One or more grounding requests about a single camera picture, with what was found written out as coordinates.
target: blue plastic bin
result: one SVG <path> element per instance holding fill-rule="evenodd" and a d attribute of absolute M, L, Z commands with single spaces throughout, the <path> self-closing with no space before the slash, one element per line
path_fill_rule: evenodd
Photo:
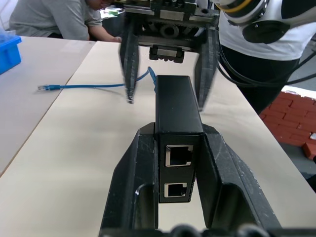
<path fill-rule="evenodd" d="M 0 43 L 0 74 L 8 71 L 21 62 L 21 57 L 18 49 L 18 43 L 21 42 L 19 36 Z"/>

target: wooden table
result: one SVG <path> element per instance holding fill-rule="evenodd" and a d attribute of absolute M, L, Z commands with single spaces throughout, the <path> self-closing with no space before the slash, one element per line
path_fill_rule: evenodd
<path fill-rule="evenodd" d="M 94 43 L 22 37 L 21 64 L 0 75 L 0 174 L 60 93 L 37 86 L 67 83 Z"/>
<path fill-rule="evenodd" d="M 97 42 L 69 84 L 122 82 L 118 44 Z M 196 54 L 183 64 L 148 60 L 140 73 L 193 75 Z M 202 121 L 222 133 L 250 166 L 283 227 L 315 227 L 316 194 L 237 87 L 217 75 Z M 117 162 L 136 131 L 155 121 L 155 94 L 147 76 L 135 104 L 124 88 L 63 90 L 0 178 L 0 235 L 95 237 Z M 198 189 L 191 203 L 160 204 L 159 228 L 204 221 Z"/>

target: person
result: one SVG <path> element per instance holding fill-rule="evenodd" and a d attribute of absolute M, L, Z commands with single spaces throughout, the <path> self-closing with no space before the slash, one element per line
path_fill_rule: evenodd
<path fill-rule="evenodd" d="M 10 29 L 19 36 L 120 42 L 102 27 L 108 0 L 18 0 Z"/>
<path fill-rule="evenodd" d="M 302 25 L 289 30 L 274 43 L 250 43 L 242 36 L 238 26 L 229 24 L 223 12 L 219 20 L 220 44 L 224 55 L 238 73 L 256 81 L 268 81 L 280 77 L 276 83 L 286 83 L 290 75 L 284 76 L 299 64 L 305 47 L 316 33 L 316 23 Z M 229 76 L 237 78 L 220 60 Z M 278 87 L 242 87 L 239 86 L 252 108 L 260 114 L 281 92 Z"/>

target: red brick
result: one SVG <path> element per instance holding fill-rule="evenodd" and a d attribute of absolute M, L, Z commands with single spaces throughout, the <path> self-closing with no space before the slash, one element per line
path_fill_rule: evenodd
<path fill-rule="evenodd" d="M 264 115 L 271 115 L 273 117 L 280 118 L 280 119 L 282 119 L 284 117 L 284 115 L 285 115 L 285 113 L 280 113 L 280 112 L 267 110 L 267 109 L 262 111 L 262 114 L 264 114 Z"/>
<path fill-rule="evenodd" d="M 298 101 L 300 103 L 304 103 L 305 105 L 312 105 L 315 102 L 315 99 L 310 97 L 295 97 L 293 101 Z"/>
<path fill-rule="evenodd" d="M 288 99 L 288 100 L 294 100 L 296 97 L 301 97 L 299 94 L 295 92 L 281 92 L 278 96 L 278 98 Z"/>
<path fill-rule="evenodd" d="M 316 113 L 315 112 L 307 112 L 305 117 L 310 118 L 310 119 L 316 119 Z"/>
<path fill-rule="evenodd" d="M 310 125 L 310 124 L 300 124 L 297 127 L 298 129 L 305 130 L 308 132 L 316 132 L 316 124 Z"/>
<path fill-rule="evenodd" d="M 284 116 L 284 120 L 292 121 L 292 122 L 299 122 L 299 123 L 302 123 L 302 124 L 310 124 L 310 125 L 315 125 L 316 124 L 316 120 L 315 119 L 300 117 L 300 116 L 296 116 L 296 115 L 289 115 L 289 114 L 286 114 Z"/>
<path fill-rule="evenodd" d="M 290 136 L 290 139 L 293 140 L 297 140 L 297 141 L 302 141 L 302 142 L 307 142 L 307 140 L 309 140 L 309 136 L 301 136 L 301 135 L 297 135 L 297 134 L 292 134 Z"/>
<path fill-rule="evenodd" d="M 313 160 L 316 157 L 316 145 L 305 143 L 303 151 L 308 159 Z"/>
<path fill-rule="evenodd" d="M 286 106 L 290 106 L 292 104 L 292 100 L 288 100 L 288 99 L 283 99 L 283 98 L 279 98 L 277 97 L 272 104 L 279 104 L 279 105 L 286 105 Z"/>
<path fill-rule="evenodd" d="M 307 112 L 308 111 L 306 111 L 306 110 L 299 110 L 299 109 L 289 108 L 289 110 L 287 111 L 287 114 L 304 117 L 307 114 Z"/>
<path fill-rule="evenodd" d="M 292 121 L 292 122 L 302 122 L 303 118 L 299 117 L 299 116 L 295 116 L 295 115 L 288 115 L 288 114 L 286 114 L 284 116 L 284 120 Z"/>
<path fill-rule="evenodd" d="M 296 146 L 296 147 L 301 147 L 304 145 L 304 142 L 293 140 L 290 138 L 278 138 L 277 141 L 281 143 L 289 144 L 292 146 Z"/>
<path fill-rule="evenodd" d="M 288 107 L 287 105 L 279 105 L 279 104 L 271 104 L 269 108 L 269 110 L 278 111 L 281 113 L 286 113 L 289 109 L 290 107 Z"/>
<path fill-rule="evenodd" d="M 306 103 L 301 103 L 297 101 L 293 101 L 293 103 L 290 105 L 291 108 L 295 109 L 301 109 L 301 110 L 307 110 L 311 112 L 316 112 L 316 105 L 312 104 L 306 104 Z"/>
<path fill-rule="evenodd" d="M 306 143 L 316 145 L 316 140 L 308 139 Z"/>
<path fill-rule="evenodd" d="M 293 128 L 293 127 L 287 127 L 287 126 L 283 126 L 283 125 L 279 125 L 277 127 L 277 129 L 279 131 L 287 131 L 287 132 L 290 132 L 292 134 L 297 134 L 297 135 L 301 135 L 301 136 L 305 136 L 305 137 L 309 137 L 311 135 L 311 133 L 308 132 L 308 131 L 296 129 L 296 128 Z"/>
<path fill-rule="evenodd" d="M 283 119 L 280 119 L 280 118 L 276 118 L 276 117 L 273 117 L 273 116 L 270 116 L 270 115 L 267 115 L 264 118 L 264 121 L 277 123 L 277 124 L 281 124 L 281 125 L 285 125 L 285 126 L 293 127 L 293 128 L 297 128 L 297 126 L 299 125 L 298 122 L 286 121 L 286 120 L 283 120 Z"/>
<path fill-rule="evenodd" d="M 287 132 L 287 131 L 273 131 L 272 135 L 276 138 L 276 139 L 283 139 L 283 138 L 290 138 L 291 133 Z"/>
<path fill-rule="evenodd" d="M 273 130 L 277 130 L 277 124 L 276 123 L 271 123 L 271 122 L 266 122 L 264 121 L 266 127 L 273 133 Z"/>

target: white shirt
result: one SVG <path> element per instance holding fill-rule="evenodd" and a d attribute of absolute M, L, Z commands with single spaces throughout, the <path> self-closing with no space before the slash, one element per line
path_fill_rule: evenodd
<path fill-rule="evenodd" d="M 228 23 L 223 12 L 219 19 L 221 45 L 239 53 L 263 59 L 278 61 L 299 59 L 315 33 L 316 22 L 293 28 L 274 43 L 250 43 L 243 38 L 238 26 Z"/>

